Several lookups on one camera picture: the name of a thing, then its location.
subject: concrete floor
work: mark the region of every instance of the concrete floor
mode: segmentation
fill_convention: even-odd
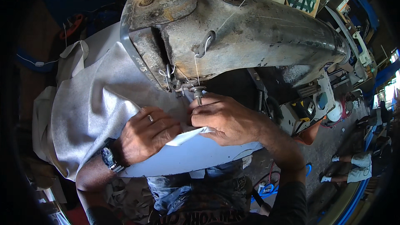
[[[349,87],[343,85],[342,88],[334,90],[335,97],[342,92],[349,90]],[[339,147],[343,146],[346,139],[353,133],[356,119],[369,114],[369,110],[364,104],[361,104],[351,116],[344,121],[338,123],[331,129],[320,127],[318,129],[317,136],[312,145],[298,144],[305,158],[306,163],[312,165],[312,171],[306,179],[306,197],[309,200],[313,192],[322,185],[319,181],[319,175],[325,171],[331,162],[332,155],[337,153]],[[266,149],[261,149],[253,153],[252,163],[244,169],[244,173],[248,176],[253,184],[259,181],[264,175],[270,172],[273,159],[270,153]],[[274,166],[274,171],[279,170],[278,167]],[[275,201],[273,195],[269,198],[265,198],[265,202],[273,206]],[[251,209],[258,208],[258,205],[254,202]]]

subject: person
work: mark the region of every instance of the person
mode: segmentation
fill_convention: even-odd
[[[188,111],[194,127],[213,129],[202,136],[220,146],[259,141],[281,168],[272,211],[269,216],[249,212],[242,164],[238,167],[233,161],[206,169],[201,180],[190,179],[188,173],[147,178],[158,212],[148,224],[305,224],[306,164],[296,142],[266,115],[233,98],[207,93],[202,101],[202,106],[192,102]],[[129,119],[111,149],[127,167],[156,154],[181,131],[179,122],[161,109],[144,107]],[[91,224],[121,224],[102,195],[115,177],[117,174],[106,166],[101,155],[92,157],[78,171],[77,192]]]
[[[366,126],[378,126],[379,130],[386,127],[389,121],[388,110],[385,107],[385,102],[381,101],[379,107],[372,109],[369,116],[365,116],[360,120],[356,121],[357,128],[364,128]]]
[[[379,177],[391,160],[392,139],[390,137],[379,137],[376,144],[372,144],[374,150],[360,152],[355,155],[343,155],[332,157],[332,162],[350,162],[358,167],[351,169],[348,174],[336,176],[323,176],[321,182],[358,182],[370,177]]]

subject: black t-shirt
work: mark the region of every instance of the black t-shirt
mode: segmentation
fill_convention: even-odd
[[[90,207],[86,215],[92,225],[121,225],[112,211],[104,207]],[[148,225],[216,225],[216,224],[306,224],[306,187],[301,182],[290,182],[279,188],[269,216],[237,210],[203,210],[173,212]]]

